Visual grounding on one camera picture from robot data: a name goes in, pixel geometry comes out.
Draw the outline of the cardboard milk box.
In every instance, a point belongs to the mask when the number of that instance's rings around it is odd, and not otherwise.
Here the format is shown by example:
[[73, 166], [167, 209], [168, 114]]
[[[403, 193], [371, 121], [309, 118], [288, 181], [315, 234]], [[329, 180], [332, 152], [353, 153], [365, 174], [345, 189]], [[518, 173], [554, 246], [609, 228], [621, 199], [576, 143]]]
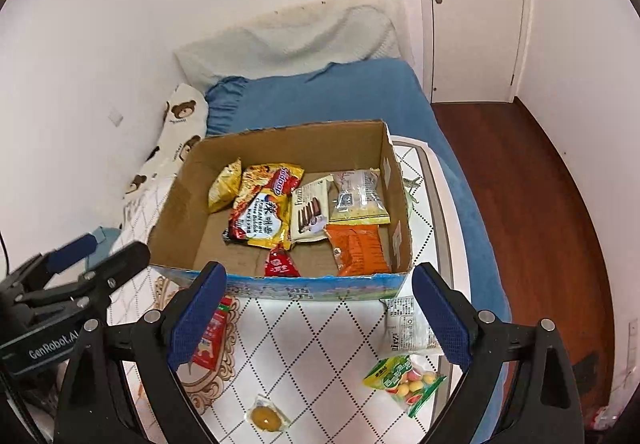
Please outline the cardboard milk box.
[[[241, 239], [232, 238], [233, 209], [212, 212], [209, 190], [224, 169], [288, 164], [304, 171], [288, 194], [290, 213], [264, 205], [265, 193], [240, 213]], [[337, 172], [372, 170], [376, 193], [390, 217], [378, 228], [385, 267], [370, 275], [338, 273], [322, 223], [337, 197], [335, 185], [317, 180]], [[195, 144], [170, 188], [149, 236], [153, 268], [190, 281], [216, 261], [238, 296], [269, 299], [378, 299], [393, 296], [412, 263], [408, 204], [388, 128], [381, 120], [308, 123], [207, 138]]]

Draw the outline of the white textured pillow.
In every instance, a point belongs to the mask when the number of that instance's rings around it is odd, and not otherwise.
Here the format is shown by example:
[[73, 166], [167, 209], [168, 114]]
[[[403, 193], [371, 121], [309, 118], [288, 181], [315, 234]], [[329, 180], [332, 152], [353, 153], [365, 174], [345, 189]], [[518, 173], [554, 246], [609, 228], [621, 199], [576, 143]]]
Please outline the white textured pillow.
[[330, 63], [413, 62], [402, 0], [322, 0], [273, 11], [175, 50], [189, 85], [319, 71]]

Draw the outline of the white patterned blanket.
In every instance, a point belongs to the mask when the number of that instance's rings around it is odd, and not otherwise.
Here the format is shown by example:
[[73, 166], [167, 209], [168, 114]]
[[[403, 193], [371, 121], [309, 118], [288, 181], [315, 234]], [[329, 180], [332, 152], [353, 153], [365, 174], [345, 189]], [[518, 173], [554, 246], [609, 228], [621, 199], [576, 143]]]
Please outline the white patterned blanket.
[[[452, 288], [471, 299], [468, 264], [456, 207], [444, 167], [426, 143], [393, 136], [402, 176], [411, 182], [409, 217], [413, 264], [430, 262]], [[173, 178], [151, 184], [134, 201], [113, 251], [145, 242], [160, 215]], [[163, 308], [178, 290], [157, 271], [141, 272], [112, 296], [110, 324], [130, 323]], [[284, 301], [232, 297], [221, 364], [178, 369], [184, 390], [221, 443], [415, 443], [420, 441], [462, 372], [446, 357], [425, 357], [427, 372], [445, 381], [411, 419], [386, 393], [361, 380], [378, 361], [384, 339], [383, 303], [302, 301], [294, 288]], [[292, 421], [284, 433], [255, 430], [244, 419], [257, 394]]]

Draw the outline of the red green snack packet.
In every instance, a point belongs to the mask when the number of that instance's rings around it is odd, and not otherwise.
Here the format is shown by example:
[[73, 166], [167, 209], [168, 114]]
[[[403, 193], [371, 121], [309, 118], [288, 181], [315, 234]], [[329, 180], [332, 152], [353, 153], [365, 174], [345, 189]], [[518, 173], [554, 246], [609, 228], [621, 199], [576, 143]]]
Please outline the red green snack packet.
[[233, 351], [233, 331], [231, 314], [234, 299], [224, 296], [209, 321], [201, 341], [196, 347], [191, 362], [195, 365], [218, 372], [222, 363]]

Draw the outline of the bear print pillow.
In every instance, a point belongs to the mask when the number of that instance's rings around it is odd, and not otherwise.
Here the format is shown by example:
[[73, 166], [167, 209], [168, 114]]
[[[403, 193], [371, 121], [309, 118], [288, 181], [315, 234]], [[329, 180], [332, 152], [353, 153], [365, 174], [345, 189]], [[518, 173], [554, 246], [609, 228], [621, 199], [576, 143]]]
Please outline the bear print pillow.
[[124, 198], [131, 201], [152, 182], [175, 175], [206, 134], [208, 104], [195, 88], [180, 84], [165, 103], [163, 128], [154, 149], [134, 175]]

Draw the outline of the yellow panda snack bag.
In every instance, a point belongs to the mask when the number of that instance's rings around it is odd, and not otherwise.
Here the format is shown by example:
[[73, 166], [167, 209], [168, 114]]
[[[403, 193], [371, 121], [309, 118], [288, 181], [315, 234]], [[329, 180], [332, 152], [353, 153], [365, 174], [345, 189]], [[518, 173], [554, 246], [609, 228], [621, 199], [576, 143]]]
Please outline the yellow panda snack bag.
[[230, 163], [209, 188], [207, 208], [209, 213], [215, 213], [228, 207], [238, 196], [242, 181], [242, 163], [238, 158]]

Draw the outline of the orange snack packet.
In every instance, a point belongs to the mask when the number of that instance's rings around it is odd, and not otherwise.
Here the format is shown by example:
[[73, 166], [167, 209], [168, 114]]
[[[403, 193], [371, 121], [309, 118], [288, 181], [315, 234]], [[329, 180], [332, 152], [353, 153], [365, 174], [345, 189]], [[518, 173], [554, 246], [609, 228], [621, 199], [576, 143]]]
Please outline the orange snack packet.
[[324, 231], [332, 246], [338, 276], [390, 273], [376, 225], [330, 224]]

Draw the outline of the clear bread packet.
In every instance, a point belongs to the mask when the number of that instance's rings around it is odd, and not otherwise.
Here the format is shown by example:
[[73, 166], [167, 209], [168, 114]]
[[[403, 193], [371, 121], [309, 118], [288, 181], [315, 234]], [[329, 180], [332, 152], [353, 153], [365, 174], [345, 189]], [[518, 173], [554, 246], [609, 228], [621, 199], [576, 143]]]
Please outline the clear bread packet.
[[337, 225], [386, 225], [390, 214], [378, 194], [378, 169], [334, 172], [337, 197], [330, 223]]

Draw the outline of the yellow instant noodle packet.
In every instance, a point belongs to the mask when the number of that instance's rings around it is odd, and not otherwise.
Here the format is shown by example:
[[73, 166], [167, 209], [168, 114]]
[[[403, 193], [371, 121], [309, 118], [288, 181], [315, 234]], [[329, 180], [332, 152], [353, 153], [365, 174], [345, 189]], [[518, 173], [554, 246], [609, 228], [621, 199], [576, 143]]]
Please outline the yellow instant noodle packet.
[[245, 168], [222, 235], [224, 241], [267, 250], [281, 244], [285, 250], [290, 249], [291, 198], [304, 173], [302, 167], [292, 164]]

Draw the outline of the wall socket plate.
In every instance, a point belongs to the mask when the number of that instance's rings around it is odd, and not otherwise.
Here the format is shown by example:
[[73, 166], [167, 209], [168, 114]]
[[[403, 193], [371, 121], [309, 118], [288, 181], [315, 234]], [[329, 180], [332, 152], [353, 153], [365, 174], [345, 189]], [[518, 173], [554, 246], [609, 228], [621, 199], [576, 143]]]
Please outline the wall socket plate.
[[108, 119], [111, 120], [111, 123], [115, 127], [118, 127], [122, 123], [122, 119], [124, 119], [124, 116], [122, 116], [122, 114], [120, 114], [116, 110], [116, 108], [112, 108], [111, 111], [110, 111], [110, 114], [108, 114]]

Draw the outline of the white grey snack packet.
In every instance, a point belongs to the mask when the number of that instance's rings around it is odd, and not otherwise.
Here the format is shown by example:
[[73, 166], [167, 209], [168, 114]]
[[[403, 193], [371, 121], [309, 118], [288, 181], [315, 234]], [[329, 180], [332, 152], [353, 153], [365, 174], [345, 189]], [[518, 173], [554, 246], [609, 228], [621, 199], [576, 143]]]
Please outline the white grey snack packet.
[[381, 303], [384, 309], [384, 334], [378, 348], [380, 357], [444, 354], [415, 297], [383, 299]]

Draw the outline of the white chocolate stick packet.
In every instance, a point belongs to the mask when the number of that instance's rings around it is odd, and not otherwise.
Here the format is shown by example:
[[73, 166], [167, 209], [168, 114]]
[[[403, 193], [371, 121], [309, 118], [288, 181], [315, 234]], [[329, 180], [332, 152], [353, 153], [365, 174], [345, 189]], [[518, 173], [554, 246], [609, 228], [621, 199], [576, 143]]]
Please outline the white chocolate stick packet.
[[293, 244], [315, 243], [326, 239], [332, 183], [333, 178], [326, 175], [293, 192], [290, 228]]

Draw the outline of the green candy bag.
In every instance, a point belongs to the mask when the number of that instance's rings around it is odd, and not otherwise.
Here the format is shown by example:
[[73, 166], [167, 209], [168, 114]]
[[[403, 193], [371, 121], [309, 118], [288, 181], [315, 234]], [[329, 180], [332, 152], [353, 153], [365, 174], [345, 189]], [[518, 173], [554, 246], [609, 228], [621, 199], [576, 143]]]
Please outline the green candy bag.
[[379, 360], [362, 379], [366, 388], [390, 394], [409, 418], [416, 418], [447, 376], [423, 364], [420, 355], [397, 355]]

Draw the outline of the small red snack packet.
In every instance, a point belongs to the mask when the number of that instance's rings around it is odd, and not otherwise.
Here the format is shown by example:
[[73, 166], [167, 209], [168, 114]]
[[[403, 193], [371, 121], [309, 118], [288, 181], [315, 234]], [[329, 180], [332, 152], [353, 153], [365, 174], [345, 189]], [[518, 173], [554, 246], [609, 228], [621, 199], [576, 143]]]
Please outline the small red snack packet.
[[272, 248], [265, 263], [266, 277], [299, 277], [299, 271], [296, 268], [291, 256], [279, 244]]

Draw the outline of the round brown cake packet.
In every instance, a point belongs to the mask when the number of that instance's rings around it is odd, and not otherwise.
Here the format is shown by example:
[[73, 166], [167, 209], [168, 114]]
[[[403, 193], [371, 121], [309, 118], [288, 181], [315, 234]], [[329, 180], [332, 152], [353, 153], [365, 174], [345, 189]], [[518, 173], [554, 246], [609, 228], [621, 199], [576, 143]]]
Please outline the round brown cake packet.
[[284, 432], [291, 425], [284, 412], [263, 395], [256, 396], [253, 405], [245, 413], [245, 420], [255, 429], [268, 433]]

